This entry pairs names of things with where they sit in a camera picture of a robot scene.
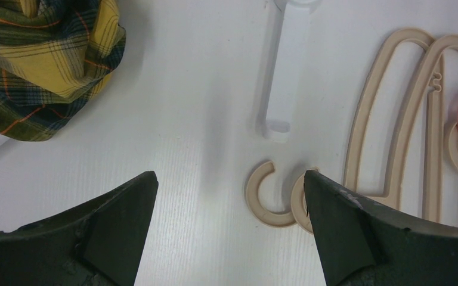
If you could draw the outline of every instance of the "folded fabric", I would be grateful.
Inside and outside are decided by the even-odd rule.
[[[122,59],[115,0],[0,0],[0,134],[50,139]]]

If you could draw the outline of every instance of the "white tabletop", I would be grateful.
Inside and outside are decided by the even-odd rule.
[[[273,229],[257,221],[246,207],[245,182],[258,164],[273,160],[277,173],[264,182],[269,191],[262,199],[275,211],[286,209],[306,168],[318,166],[340,182],[357,102],[380,45],[401,27],[458,33],[458,1],[324,0],[311,18],[286,144],[265,140],[256,124],[280,25],[273,0],[120,5],[126,51],[104,92],[52,140],[0,148],[0,230],[154,170],[160,187],[136,285],[323,285],[314,237],[297,225]],[[446,54],[451,120],[458,55]],[[368,193],[382,189],[383,155],[420,55],[420,48],[403,45],[383,83],[360,178]],[[413,215],[421,205],[423,114],[403,187],[403,210]],[[458,175],[445,166],[442,222],[458,226]]]

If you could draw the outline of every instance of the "plaid cloth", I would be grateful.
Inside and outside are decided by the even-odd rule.
[[[50,139],[122,59],[116,0],[0,0],[0,134]]]

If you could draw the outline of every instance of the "orange stripe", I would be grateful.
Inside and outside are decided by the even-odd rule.
[[[85,24],[85,21],[83,20],[82,16],[80,15],[80,13],[78,13],[78,11],[74,10],[76,15],[78,15],[78,18],[80,18],[80,21],[82,22],[83,26],[85,27],[85,31],[87,32],[87,40],[89,41],[90,40],[90,32],[88,30],[88,27],[87,25]]]
[[[92,64],[93,66],[96,66],[96,67],[102,67],[103,69],[106,69],[106,70],[109,70],[109,71],[112,71],[112,69],[110,69],[109,67],[107,66],[104,66],[102,64],[96,64],[92,61],[89,61],[89,60],[85,60],[86,63],[89,63],[89,64]]]
[[[6,78],[6,71],[2,70],[2,81],[4,82],[4,92],[9,100],[11,100],[10,93],[8,92],[8,79]]]
[[[43,104],[42,107],[38,107],[36,108],[35,111],[31,112],[29,115],[27,115],[26,117],[22,118],[22,119],[19,119],[19,120],[15,120],[15,122],[13,122],[11,125],[8,126],[8,128],[4,129],[4,131],[1,131],[1,135],[4,135],[6,133],[8,133],[8,131],[10,131],[11,128],[13,128],[13,126],[15,126],[17,123],[19,122],[24,122],[25,120],[27,120],[29,117],[33,116],[36,112],[38,112],[39,110],[42,110],[43,108],[45,108],[45,105]]]
[[[62,118],[62,119],[68,119],[68,118],[71,118],[71,116],[64,116],[62,114],[60,114],[59,112],[57,112],[57,110],[53,109],[53,108],[49,108],[51,111],[53,111],[53,113],[55,113],[58,117]]]
[[[13,22],[10,22],[10,21],[6,21],[6,20],[3,20],[0,18],[0,22],[1,23],[5,23],[5,24],[10,24],[10,25],[13,25],[13,26],[17,26],[17,27],[22,27],[22,28],[47,28],[47,27],[51,27],[51,26],[54,26],[56,24],[59,24],[60,20],[59,21],[56,21],[54,23],[50,23],[48,25],[44,25],[44,26],[25,26],[25,25],[20,25],[20,24],[17,24],[17,23],[13,23]]]

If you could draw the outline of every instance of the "cloth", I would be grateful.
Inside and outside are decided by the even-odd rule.
[[[115,0],[0,0],[0,134],[50,139],[110,79],[125,30]]]

